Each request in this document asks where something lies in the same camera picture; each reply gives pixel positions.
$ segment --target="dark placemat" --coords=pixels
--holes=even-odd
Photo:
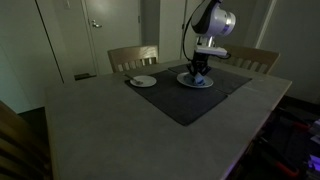
[[[227,97],[212,87],[186,87],[177,81],[176,73],[168,70],[151,76],[157,79],[157,84],[149,88],[135,87],[129,80],[125,83],[183,126],[191,124]]]
[[[226,94],[231,94],[239,87],[251,80],[251,78],[243,77],[234,73],[223,71],[221,69],[211,67],[211,71],[207,74],[213,80],[213,88]],[[169,68],[175,73],[188,72],[186,64]]]

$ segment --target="white plate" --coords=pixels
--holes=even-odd
[[[150,87],[157,83],[156,78],[151,76],[136,76],[134,79],[142,82],[142,84],[137,84],[135,81],[130,80],[130,83],[137,87]]]
[[[177,76],[177,80],[185,85],[185,86],[188,86],[188,87],[192,87],[192,88],[208,88],[210,86],[213,85],[213,81],[211,78],[209,78],[208,76],[204,76],[204,85],[202,86],[196,86],[193,84],[193,80],[191,77],[187,76],[189,73],[188,72],[185,72],[185,73],[180,73],[178,76]]]

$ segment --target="wooden chair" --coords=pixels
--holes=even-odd
[[[158,46],[134,46],[108,51],[113,72],[158,64]]]
[[[231,58],[228,60],[221,60],[233,66],[269,74],[274,64],[280,57],[280,53],[265,51],[261,49],[254,49],[248,47],[234,46],[226,44],[223,46],[228,53],[231,54]]]
[[[51,179],[49,147],[0,101],[0,178]]]

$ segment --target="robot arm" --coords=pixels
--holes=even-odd
[[[193,13],[191,25],[199,35],[191,64],[187,65],[196,84],[201,84],[210,67],[207,65],[209,55],[225,56],[227,51],[215,47],[213,39],[216,36],[226,36],[234,28],[234,14],[220,9],[222,0],[205,0]]]
[[[205,37],[226,36],[231,33],[236,17],[220,9],[222,0],[205,0],[194,12],[191,25],[197,34]]]

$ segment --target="gray tabletop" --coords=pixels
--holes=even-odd
[[[178,60],[130,71],[152,74]],[[291,81],[209,62],[252,78],[188,127],[129,88],[121,73],[48,88],[55,179],[224,179]]]

